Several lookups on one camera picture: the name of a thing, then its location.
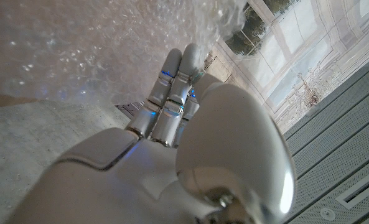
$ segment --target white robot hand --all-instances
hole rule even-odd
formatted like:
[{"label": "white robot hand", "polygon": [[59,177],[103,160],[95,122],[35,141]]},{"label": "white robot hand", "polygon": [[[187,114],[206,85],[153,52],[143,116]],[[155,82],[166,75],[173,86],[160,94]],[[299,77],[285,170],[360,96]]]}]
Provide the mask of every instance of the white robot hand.
[{"label": "white robot hand", "polygon": [[199,57],[195,44],[172,50],[126,129],[63,154],[7,222],[279,223],[295,189],[286,144],[261,105],[197,69]]}]

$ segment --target window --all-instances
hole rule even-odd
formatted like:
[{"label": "window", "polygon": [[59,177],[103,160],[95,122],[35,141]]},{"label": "window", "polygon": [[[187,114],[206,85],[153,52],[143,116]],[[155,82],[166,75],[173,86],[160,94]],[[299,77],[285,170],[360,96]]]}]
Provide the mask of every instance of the window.
[{"label": "window", "polygon": [[245,18],[244,28],[225,42],[235,54],[247,55],[250,53],[252,55],[257,52],[252,51],[254,47],[261,46],[258,43],[261,42],[268,27],[248,3],[245,6]]},{"label": "window", "polygon": [[267,7],[269,7],[270,11],[274,14],[275,17],[278,17],[282,13],[284,13],[289,6],[300,0],[263,0],[266,3]]}]

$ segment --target blue led light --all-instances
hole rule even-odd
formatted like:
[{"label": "blue led light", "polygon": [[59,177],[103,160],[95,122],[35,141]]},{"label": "blue led light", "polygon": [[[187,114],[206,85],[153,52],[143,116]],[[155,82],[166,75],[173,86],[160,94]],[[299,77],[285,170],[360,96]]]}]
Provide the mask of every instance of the blue led light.
[{"label": "blue led light", "polygon": [[170,75],[170,71],[167,71],[167,72],[165,72],[165,71],[161,71],[161,72],[162,72],[162,74],[168,75],[168,76],[170,76],[170,77],[172,77],[172,78],[173,78],[173,76],[172,76],[172,75]]}]

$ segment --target white plastic sheet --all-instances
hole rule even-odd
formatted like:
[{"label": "white plastic sheet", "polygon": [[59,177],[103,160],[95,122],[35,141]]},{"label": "white plastic sheet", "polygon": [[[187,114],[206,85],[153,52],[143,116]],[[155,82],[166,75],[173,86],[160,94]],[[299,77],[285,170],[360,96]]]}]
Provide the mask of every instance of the white plastic sheet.
[{"label": "white plastic sheet", "polygon": [[206,57],[220,36],[241,29],[244,5],[0,1],[0,93],[72,103],[142,101],[170,49],[195,42]]}]

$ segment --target air vent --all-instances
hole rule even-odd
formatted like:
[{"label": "air vent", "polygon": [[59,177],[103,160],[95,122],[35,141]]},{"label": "air vent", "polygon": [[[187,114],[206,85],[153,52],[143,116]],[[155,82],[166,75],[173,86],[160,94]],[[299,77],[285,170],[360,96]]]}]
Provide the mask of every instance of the air vent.
[{"label": "air vent", "polygon": [[351,209],[369,196],[369,174],[336,198],[345,208]]}]

